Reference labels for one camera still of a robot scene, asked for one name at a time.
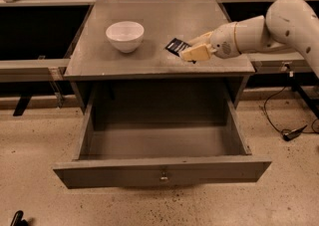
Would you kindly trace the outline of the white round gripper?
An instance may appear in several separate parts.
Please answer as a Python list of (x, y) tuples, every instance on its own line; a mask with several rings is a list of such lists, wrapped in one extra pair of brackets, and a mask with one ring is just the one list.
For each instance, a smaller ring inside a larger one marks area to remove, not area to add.
[(238, 57), (240, 53), (235, 42), (235, 28), (236, 22), (227, 23), (213, 32), (193, 38), (187, 42), (191, 47), (181, 51), (179, 56), (188, 62), (207, 61), (213, 54), (221, 59)]

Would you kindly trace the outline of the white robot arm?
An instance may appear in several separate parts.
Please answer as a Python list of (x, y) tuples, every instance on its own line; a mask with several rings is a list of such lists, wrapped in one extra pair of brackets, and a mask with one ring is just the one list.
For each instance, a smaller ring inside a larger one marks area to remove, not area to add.
[(291, 48), (319, 76), (319, 19), (304, 0), (276, 0), (265, 16), (221, 25), (188, 44), (188, 48), (177, 53), (187, 62)]

